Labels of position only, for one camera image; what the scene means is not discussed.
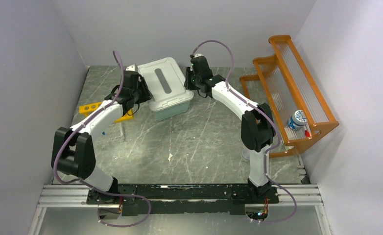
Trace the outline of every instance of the gray marble floor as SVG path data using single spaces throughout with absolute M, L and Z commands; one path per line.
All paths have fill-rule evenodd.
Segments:
M 228 69 L 212 68 L 224 77 Z M 242 92 L 239 77 L 255 73 L 236 68 L 230 83 Z M 102 101 L 119 82 L 117 66 L 91 66 L 78 106 Z M 260 82 L 250 82 L 248 88 L 254 101 L 267 102 Z M 77 111 L 73 124 L 84 118 Z M 197 93 L 184 114 L 157 121 L 142 104 L 134 119 L 113 124 L 105 133 L 95 143 L 96 161 L 120 183 L 243 183 L 249 176 L 250 165 L 240 158 L 239 118 L 219 101 Z M 298 166 L 295 156 L 271 159 L 270 175 L 279 183 L 298 184 Z

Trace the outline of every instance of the container lid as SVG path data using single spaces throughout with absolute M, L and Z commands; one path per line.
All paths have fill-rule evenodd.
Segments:
M 305 125 L 307 123 L 307 118 L 304 115 L 304 111 L 297 110 L 294 113 L 294 122 L 298 125 Z
M 173 58 L 140 65 L 138 70 L 153 96 L 148 102 L 152 111 L 161 111 L 193 99 L 193 92 L 184 88 L 186 78 Z

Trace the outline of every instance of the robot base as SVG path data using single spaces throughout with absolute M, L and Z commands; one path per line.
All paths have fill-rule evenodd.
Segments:
M 152 214 L 217 213 L 245 215 L 245 204 L 279 203 L 277 189 L 270 187 L 256 196 L 248 184 L 190 184 L 190 185 L 119 185 L 120 193 L 138 194 L 151 202 Z M 120 200 L 106 203 L 100 195 L 90 191 L 87 204 L 119 204 Z M 138 198 L 124 198 L 121 216 L 147 214 L 148 204 Z

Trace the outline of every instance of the orange wooden shelf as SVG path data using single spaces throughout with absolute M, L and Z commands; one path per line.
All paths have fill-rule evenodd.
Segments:
M 304 153 L 313 144 L 336 128 L 339 123 L 324 100 L 307 66 L 289 35 L 269 38 L 275 54 L 253 60 L 256 75 L 240 77 L 243 91 L 250 98 L 246 82 L 259 80 L 266 93 L 275 122 L 282 135 L 286 151 L 269 156 L 283 157 Z M 287 127 L 289 117 L 303 110 L 308 120 L 311 137 L 305 129 L 293 131 Z

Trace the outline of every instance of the purple tube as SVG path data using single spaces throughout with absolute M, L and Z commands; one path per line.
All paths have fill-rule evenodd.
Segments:
M 232 55 L 232 52 L 230 51 L 229 47 L 227 45 L 225 45 L 223 42 L 220 42 L 218 40 L 207 40 L 207 41 L 204 41 L 202 43 L 200 43 L 194 50 L 193 50 L 193 53 L 192 55 L 194 55 L 196 53 L 196 51 L 199 49 L 200 46 L 202 46 L 203 44 L 205 43 L 218 43 L 218 44 L 221 44 L 222 46 L 224 46 L 228 52 L 229 52 L 229 55 L 231 57 L 231 65 L 230 65 L 230 70 L 228 72 L 228 74 L 226 75 L 226 88 L 229 89 L 229 77 L 230 77 L 230 74 L 232 73 L 232 70 L 233 70 L 233 67 L 234 67 L 234 61 L 233 61 L 233 55 Z M 240 96 L 240 94 L 237 94 L 236 92 L 234 92 L 232 89 L 229 90 L 234 96 L 236 96 L 238 99 L 240 99 L 243 103 L 246 104 L 246 99 L 243 98 L 242 96 Z M 274 122 L 268 117 L 268 115 L 266 115 L 264 112 L 262 112 L 260 109 L 258 109 L 258 107 L 255 107 L 254 105 L 252 105 L 251 103 L 248 103 L 249 107 L 255 109 L 258 113 L 260 113 L 262 116 L 264 116 L 266 118 L 266 120 L 271 123 L 272 127 L 274 128 L 275 130 L 275 133 L 277 134 L 277 137 L 278 137 L 278 142 L 274 145 L 274 146 L 271 146 L 269 149 L 267 149 L 265 151 L 265 154 L 268 153 L 269 151 L 271 151 L 272 149 L 280 146 L 280 143 L 281 143 L 281 134 L 280 134 L 280 131 L 279 129 L 277 128 L 277 126 L 274 124 Z M 291 197 L 291 199 L 293 200 L 294 202 L 294 210 L 293 212 L 285 217 L 285 218 L 282 218 L 282 219 L 278 219 L 278 220 L 274 220 L 274 221 L 262 221 L 261 223 L 264 223 L 264 224 L 274 224 L 274 223 L 279 223 L 279 222 L 283 222 L 283 221 L 286 221 L 287 219 L 290 219 L 291 217 L 293 217 L 295 215 L 295 213 L 297 212 L 297 202 L 295 201 L 295 198 L 294 196 L 284 187 L 282 187 L 280 184 L 274 182 L 267 174 L 267 162 L 266 162 L 266 156 L 264 155 L 263 157 L 263 171 L 264 171 L 264 174 L 265 174 L 265 177 L 273 184 L 275 184 L 276 186 L 278 186 L 280 189 L 284 190 L 286 193 L 288 193 L 288 195 Z
M 115 225 L 115 224 L 109 224 L 109 223 L 106 223 L 104 222 L 103 220 L 100 219 L 99 217 L 99 210 L 98 210 L 98 220 L 99 220 L 99 223 L 101 224 L 104 224 L 106 226 L 110 226 L 110 227 L 117 227 L 117 228 L 128 228 L 128 227 L 132 227 L 132 226 L 135 226 L 135 225 L 138 225 L 138 224 L 141 224 L 143 223 L 145 220 L 147 220 L 147 218 L 150 216 L 151 214 L 151 203 L 150 201 L 145 198 L 144 196 L 141 196 L 141 195 L 135 195 L 135 194 L 120 194 L 120 193 L 110 193 L 110 192 L 104 192 L 100 189 L 97 189 L 95 187 L 93 187 L 92 185 L 89 185 L 88 183 L 86 183 L 85 181 L 81 180 L 81 179 L 73 179 L 73 180 L 70 180 L 70 181 L 63 181 L 59 174 L 57 173 L 57 164 L 59 163 L 59 159 L 60 159 L 60 156 L 62 155 L 63 151 L 65 150 L 66 146 L 68 146 L 69 142 L 71 141 L 71 139 L 73 138 L 73 136 L 76 135 L 76 133 L 78 133 L 82 128 L 83 126 L 86 126 L 89 124 L 89 122 L 91 122 L 96 116 L 98 116 L 98 114 L 100 114 L 102 111 L 104 111 L 105 109 L 107 109 L 109 106 L 111 106 L 117 99 L 118 95 L 121 93 L 121 89 L 122 89 L 122 85 L 124 84 L 124 66 L 122 64 L 122 59 L 121 59 L 121 56 L 120 54 L 114 50 L 112 51 L 113 55 L 114 55 L 114 58 L 118 64 L 118 66 L 120 67 L 121 69 L 121 82 L 120 82 L 120 87 L 118 88 L 118 91 L 114 97 L 114 99 L 112 99 L 112 102 L 110 102 L 109 104 L 105 105 L 104 108 L 101 108 L 101 109 L 97 109 L 95 110 L 95 112 L 89 116 L 89 118 L 87 118 L 82 125 L 80 125 L 79 127 L 77 127 L 75 130 L 73 130 L 73 132 L 69 135 L 69 137 L 65 140 L 65 142 L 63 142 L 63 145 L 60 147 L 59 151 L 57 152 L 57 155 L 56 155 L 56 158 L 54 159 L 54 164 L 53 164 L 53 175 L 54 177 L 56 178 L 57 181 L 59 181 L 59 183 L 63 184 L 63 185 L 66 185 L 66 184 L 70 184 L 70 183 L 73 183 L 73 182 L 76 182 L 76 181 L 81 181 L 82 184 L 92 188 L 93 190 L 95 191 L 98 191 L 100 193 L 103 193 L 103 194 L 106 194 L 106 195 L 109 195 L 109 196 L 115 196 L 115 197 L 137 197 L 137 198 L 141 198 L 143 200 L 145 200 L 148 204 L 148 212 L 147 212 L 147 215 L 140 221 L 136 222 L 136 223 L 133 223 L 133 224 L 128 224 L 128 225 Z

